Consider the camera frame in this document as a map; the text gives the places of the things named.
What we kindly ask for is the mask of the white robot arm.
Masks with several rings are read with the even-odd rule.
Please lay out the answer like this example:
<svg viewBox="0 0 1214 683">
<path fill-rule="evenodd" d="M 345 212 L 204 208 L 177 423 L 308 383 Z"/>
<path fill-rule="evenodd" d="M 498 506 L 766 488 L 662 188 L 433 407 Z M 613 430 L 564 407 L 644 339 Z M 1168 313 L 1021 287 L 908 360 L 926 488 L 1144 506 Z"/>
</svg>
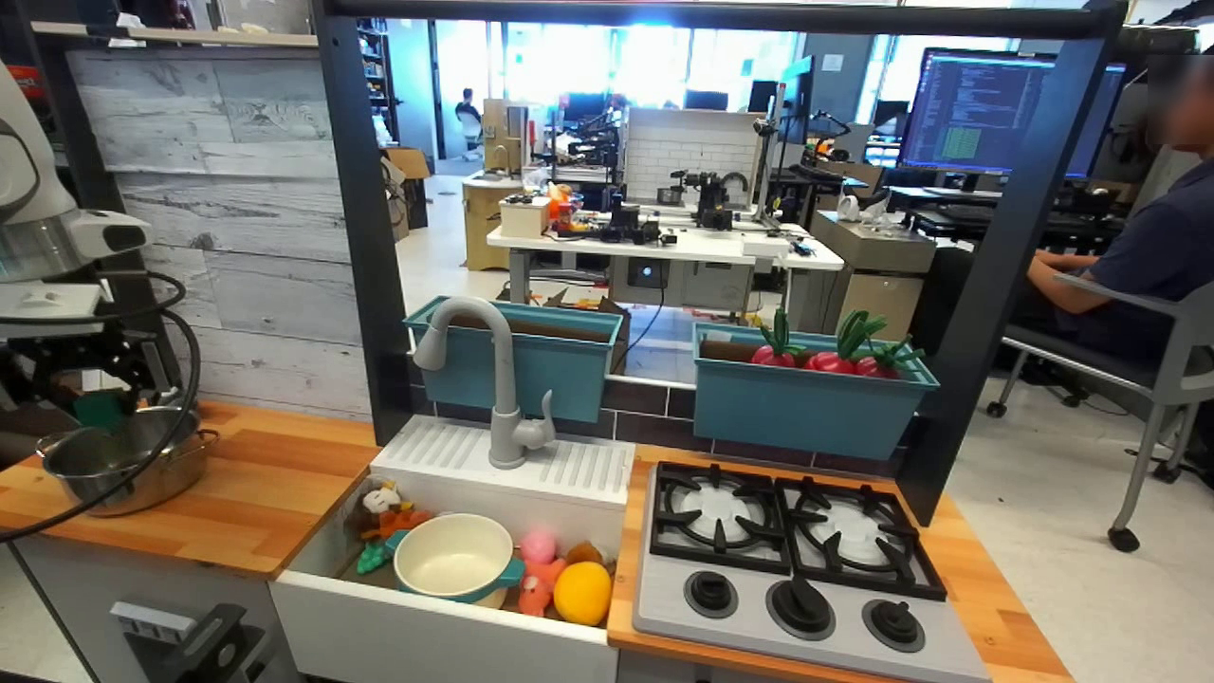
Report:
<svg viewBox="0 0 1214 683">
<path fill-rule="evenodd" d="M 144 245 L 144 220 L 79 208 L 63 188 L 51 144 L 20 88 L 0 68 L 0 339 L 63 341 L 156 313 L 110 283 L 69 283 L 69 273 Z"/>
</svg>

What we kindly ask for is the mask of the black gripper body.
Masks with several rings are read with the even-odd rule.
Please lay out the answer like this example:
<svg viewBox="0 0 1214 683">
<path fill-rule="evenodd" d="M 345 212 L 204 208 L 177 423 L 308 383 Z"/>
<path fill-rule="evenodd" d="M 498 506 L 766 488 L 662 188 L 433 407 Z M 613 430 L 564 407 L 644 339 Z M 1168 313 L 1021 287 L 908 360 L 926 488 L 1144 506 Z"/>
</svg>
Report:
<svg viewBox="0 0 1214 683">
<path fill-rule="evenodd" d="M 149 364 L 104 335 L 10 339 L 0 344 L 0 385 L 16 407 L 51 407 L 69 416 L 75 394 L 117 391 L 129 416 L 149 385 Z"/>
</svg>

